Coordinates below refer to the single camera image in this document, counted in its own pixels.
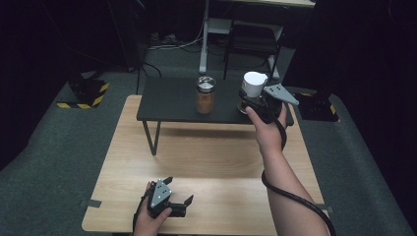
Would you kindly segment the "person's left hand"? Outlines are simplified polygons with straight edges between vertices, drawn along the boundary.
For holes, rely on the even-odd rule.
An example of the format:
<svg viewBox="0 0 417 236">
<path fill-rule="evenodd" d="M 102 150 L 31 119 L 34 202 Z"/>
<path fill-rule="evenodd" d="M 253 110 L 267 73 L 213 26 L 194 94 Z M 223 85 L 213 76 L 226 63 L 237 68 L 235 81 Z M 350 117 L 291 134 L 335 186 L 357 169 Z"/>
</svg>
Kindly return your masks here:
<svg viewBox="0 0 417 236">
<path fill-rule="evenodd" d="M 172 212 L 172 208 L 166 208 L 158 217 L 152 218 L 148 211 L 148 197 L 145 197 L 137 210 L 137 221 L 133 231 L 134 236 L 157 236 L 157 233 Z"/>
</svg>

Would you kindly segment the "black stand base striped tape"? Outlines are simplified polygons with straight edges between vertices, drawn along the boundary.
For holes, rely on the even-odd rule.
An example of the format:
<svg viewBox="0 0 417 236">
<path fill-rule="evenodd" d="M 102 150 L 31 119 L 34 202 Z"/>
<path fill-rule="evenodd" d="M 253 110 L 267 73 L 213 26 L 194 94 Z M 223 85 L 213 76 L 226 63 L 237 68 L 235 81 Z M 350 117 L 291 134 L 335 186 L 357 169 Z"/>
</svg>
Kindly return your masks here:
<svg viewBox="0 0 417 236">
<path fill-rule="evenodd" d="M 79 83 L 68 82 L 56 97 L 60 108 L 96 108 L 104 98 L 109 83 L 103 80 L 81 79 Z"/>
<path fill-rule="evenodd" d="M 317 98 L 314 94 L 296 93 L 298 109 L 303 120 L 337 122 L 339 120 L 333 104 L 326 98 Z"/>
</svg>

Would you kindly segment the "white desk frame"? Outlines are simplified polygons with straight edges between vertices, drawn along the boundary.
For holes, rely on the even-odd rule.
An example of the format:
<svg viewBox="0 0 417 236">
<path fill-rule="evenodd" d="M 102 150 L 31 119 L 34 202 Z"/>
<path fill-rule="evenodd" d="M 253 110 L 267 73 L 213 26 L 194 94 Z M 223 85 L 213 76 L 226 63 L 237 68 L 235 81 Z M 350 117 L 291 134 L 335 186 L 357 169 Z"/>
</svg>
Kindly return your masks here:
<svg viewBox="0 0 417 236">
<path fill-rule="evenodd" d="M 210 33 L 228 34 L 231 21 L 223 18 L 211 18 L 209 16 L 209 3 L 214 0 L 205 0 L 205 10 L 202 23 L 202 47 L 200 54 L 199 73 L 204 75 L 208 70 L 208 40 Z M 312 0 L 220 0 L 227 2 L 249 2 L 268 5 L 280 5 L 288 7 L 313 8 Z"/>
</svg>

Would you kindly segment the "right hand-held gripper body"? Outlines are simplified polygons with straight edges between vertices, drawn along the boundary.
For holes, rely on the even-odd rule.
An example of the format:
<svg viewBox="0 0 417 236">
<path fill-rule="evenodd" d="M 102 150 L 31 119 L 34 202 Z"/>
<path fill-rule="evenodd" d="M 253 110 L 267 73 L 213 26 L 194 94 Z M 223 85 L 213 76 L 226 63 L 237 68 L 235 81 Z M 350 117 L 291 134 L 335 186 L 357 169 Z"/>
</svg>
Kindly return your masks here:
<svg viewBox="0 0 417 236">
<path fill-rule="evenodd" d="M 259 96 L 249 98 L 249 105 L 266 124 L 280 115 L 283 103 L 298 105 L 299 101 L 282 84 L 266 86 Z"/>
</svg>

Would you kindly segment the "black shelf riser with legs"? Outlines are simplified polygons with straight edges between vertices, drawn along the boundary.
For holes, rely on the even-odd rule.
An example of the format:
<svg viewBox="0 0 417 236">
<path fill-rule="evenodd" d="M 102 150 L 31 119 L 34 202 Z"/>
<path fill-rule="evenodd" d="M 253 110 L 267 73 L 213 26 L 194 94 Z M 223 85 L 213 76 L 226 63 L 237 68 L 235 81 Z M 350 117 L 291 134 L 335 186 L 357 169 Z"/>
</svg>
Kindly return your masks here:
<svg viewBox="0 0 417 236">
<path fill-rule="evenodd" d="M 240 87 L 238 81 L 218 82 L 213 111 L 201 114 L 196 108 L 196 85 L 190 79 L 147 79 L 137 120 L 143 122 L 151 153 L 156 155 L 161 122 L 250 124 L 238 110 Z"/>
</svg>

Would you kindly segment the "glass jar with silver lid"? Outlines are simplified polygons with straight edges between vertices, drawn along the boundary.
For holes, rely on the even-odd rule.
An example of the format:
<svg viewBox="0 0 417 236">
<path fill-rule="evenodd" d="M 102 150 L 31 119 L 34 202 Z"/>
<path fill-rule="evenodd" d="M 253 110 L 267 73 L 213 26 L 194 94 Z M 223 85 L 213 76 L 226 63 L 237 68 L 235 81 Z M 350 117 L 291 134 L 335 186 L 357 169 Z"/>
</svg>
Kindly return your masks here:
<svg viewBox="0 0 417 236">
<path fill-rule="evenodd" d="M 196 108 L 201 114 L 209 114 L 214 106 L 216 80 L 212 77 L 199 77 L 196 84 Z"/>
</svg>

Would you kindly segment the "glass jar with white lid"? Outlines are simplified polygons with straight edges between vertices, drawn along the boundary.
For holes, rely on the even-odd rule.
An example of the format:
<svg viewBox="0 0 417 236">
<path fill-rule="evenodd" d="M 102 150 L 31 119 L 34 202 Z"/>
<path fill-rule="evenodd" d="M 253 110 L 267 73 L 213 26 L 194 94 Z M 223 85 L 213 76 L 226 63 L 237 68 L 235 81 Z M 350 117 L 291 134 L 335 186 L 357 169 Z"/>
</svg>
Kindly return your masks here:
<svg viewBox="0 0 417 236">
<path fill-rule="evenodd" d="M 249 98 L 258 98 L 263 88 L 268 81 L 268 76 L 266 74 L 262 74 L 259 72 L 247 72 L 242 81 L 242 85 L 239 89 L 239 97 L 241 99 L 240 103 L 238 104 L 238 109 L 245 114 L 245 107 L 243 104 L 244 97 L 247 96 Z"/>
</svg>

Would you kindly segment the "black chair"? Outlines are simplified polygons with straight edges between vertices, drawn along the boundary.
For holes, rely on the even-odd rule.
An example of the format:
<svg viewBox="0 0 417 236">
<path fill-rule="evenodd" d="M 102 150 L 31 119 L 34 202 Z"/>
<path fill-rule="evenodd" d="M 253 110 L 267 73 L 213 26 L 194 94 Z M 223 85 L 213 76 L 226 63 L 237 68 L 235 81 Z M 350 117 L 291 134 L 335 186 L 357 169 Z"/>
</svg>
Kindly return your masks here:
<svg viewBox="0 0 417 236">
<path fill-rule="evenodd" d="M 271 81 L 276 70 L 280 50 L 280 38 L 276 37 L 273 29 L 237 24 L 233 21 L 223 57 L 223 78 L 227 77 L 230 55 L 241 54 L 265 57 L 265 62 L 269 65 L 269 80 Z"/>
</svg>

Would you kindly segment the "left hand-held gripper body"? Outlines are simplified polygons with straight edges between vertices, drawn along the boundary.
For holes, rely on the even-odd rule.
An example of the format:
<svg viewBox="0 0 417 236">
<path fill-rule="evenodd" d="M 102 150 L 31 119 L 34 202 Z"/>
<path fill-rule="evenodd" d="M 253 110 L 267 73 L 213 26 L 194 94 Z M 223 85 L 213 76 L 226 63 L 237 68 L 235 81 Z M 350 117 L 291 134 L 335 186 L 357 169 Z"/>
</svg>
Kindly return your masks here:
<svg viewBox="0 0 417 236">
<path fill-rule="evenodd" d="M 170 201 L 172 191 L 168 185 L 165 185 L 162 179 L 158 179 L 150 188 L 148 210 L 152 218 L 158 217 L 168 207 L 172 208 L 170 217 L 186 216 L 187 207 L 184 203 L 175 204 Z"/>
</svg>

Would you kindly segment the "person's right hand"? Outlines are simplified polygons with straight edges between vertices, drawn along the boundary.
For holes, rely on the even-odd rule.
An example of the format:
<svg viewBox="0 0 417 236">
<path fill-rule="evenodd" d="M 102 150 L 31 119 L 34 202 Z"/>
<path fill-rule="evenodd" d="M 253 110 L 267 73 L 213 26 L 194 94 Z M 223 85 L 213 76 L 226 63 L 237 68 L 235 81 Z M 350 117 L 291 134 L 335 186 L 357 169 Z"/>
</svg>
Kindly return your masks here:
<svg viewBox="0 0 417 236">
<path fill-rule="evenodd" d="M 266 124 L 250 106 L 246 112 L 256 129 L 256 140 L 263 156 L 282 154 L 282 137 L 276 124 Z"/>
</svg>

